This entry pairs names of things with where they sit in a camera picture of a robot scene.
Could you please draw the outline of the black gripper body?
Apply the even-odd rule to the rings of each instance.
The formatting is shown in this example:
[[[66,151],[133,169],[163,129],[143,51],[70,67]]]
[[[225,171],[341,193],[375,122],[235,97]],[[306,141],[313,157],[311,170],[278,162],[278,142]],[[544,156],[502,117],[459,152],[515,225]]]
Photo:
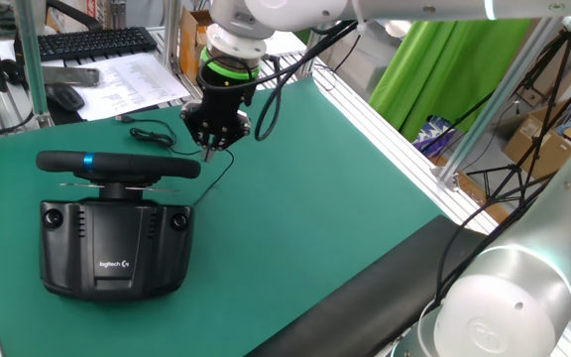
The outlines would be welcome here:
[[[198,84],[202,89],[200,111],[204,115],[208,127],[211,115],[219,111],[237,111],[242,104],[252,102],[256,77],[248,72],[235,73],[233,76],[218,71],[203,71],[198,76]]]

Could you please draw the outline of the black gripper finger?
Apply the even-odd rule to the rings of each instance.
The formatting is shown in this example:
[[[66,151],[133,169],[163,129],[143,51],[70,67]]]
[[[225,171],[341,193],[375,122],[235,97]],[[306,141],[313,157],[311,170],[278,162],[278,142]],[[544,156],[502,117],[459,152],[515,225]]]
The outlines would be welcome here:
[[[248,136],[251,121],[242,111],[219,111],[211,115],[210,119],[209,159],[216,153],[228,149],[240,139]]]
[[[200,111],[200,101],[184,103],[180,110],[180,119],[183,121],[193,142],[200,147],[200,156],[203,162],[212,160],[212,150],[208,123]]]

